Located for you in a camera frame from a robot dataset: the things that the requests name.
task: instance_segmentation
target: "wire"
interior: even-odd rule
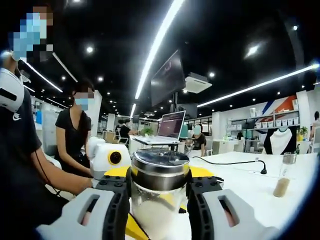
[[[37,151],[34,151],[34,152],[35,152],[36,158],[38,159],[38,163],[39,163],[39,165],[40,165],[40,167],[41,167],[41,170],[42,170],[42,172],[43,172],[46,180],[48,181],[49,186],[53,188],[53,190],[56,192],[56,195],[57,195],[57,196],[60,196],[60,197],[61,197],[60,193],[54,188],[54,186],[51,184],[49,178],[47,177],[47,175],[46,175],[46,173],[45,173],[45,170],[44,170],[44,168],[42,167],[42,165],[41,165],[41,163],[40,163],[40,160],[39,160]]]
[[[194,159],[194,158],[201,159],[201,160],[205,161],[206,163],[212,164],[212,165],[234,165],[234,164],[250,164],[250,163],[261,162],[261,163],[263,163],[263,169],[261,170],[260,173],[261,173],[261,174],[267,174],[266,164],[265,164],[265,162],[262,161],[262,160],[240,161],[240,162],[230,162],[230,163],[214,163],[214,162],[207,161],[207,160],[205,160],[204,158],[199,157],[199,156],[194,156],[193,159]]]

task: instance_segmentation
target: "metal jar lid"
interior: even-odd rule
[[[295,164],[297,159],[297,154],[291,152],[285,152],[283,154],[282,163],[284,164]]]
[[[183,153],[159,148],[141,149],[133,153],[132,180],[149,190],[170,191],[187,182],[189,157]]]

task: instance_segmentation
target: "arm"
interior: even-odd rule
[[[316,130],[316,124],[313,123],[312,125],[312,129],[311,129],[311,132],[310,132],[310,137],[309,137],[309,141],[312,141],[312,138],[314,137],[315,135],[315,130]]]
[[[86,137],[85,144],[84,144],[84,151],[85,151],[85,154],[86,154],[88,159],[89,159],[89,155],[88,155],[88,139],[90,138],[90,136],[91,136],[91,131],[88,131],[88,135]]]
[[[49,184],[49,179],[52,186],[56,189],[77,195],[86,188],[92,187],[90,178],[77,176],[54,166],[46,159],[41,148],[31,153],[31,159],[44,181]]]
[[[56,127],[56,143],[60,158],[70,166],[74,167],[75,169],[78,169],[86,174],[91,175],[89,168],[82,166],[67,153],[65,133],[65,129],[58,126]]]

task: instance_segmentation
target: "headphones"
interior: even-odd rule
[[[0,59],[5,61],[7,58],[12,58],[17,62],[13,52],[4,51],[0,55]],[[5,68],[0,68],[0,107],[4,107],[15,113],[23,103],[25,97],[25,88],[21,74],[16,68],[15,74]]]

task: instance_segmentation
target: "potted plant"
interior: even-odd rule
[[[141,135],[142,136],[145,136],[146,134],[148,134],[149,136],[151,136],[152,134],[154,134],[154,131],[151,127],[144,127],[142,130],[141,130]]]
[[[300,134],[303,136],[303,139],[306,139],[308,134],[308,128],[306,126],[301,127]]]

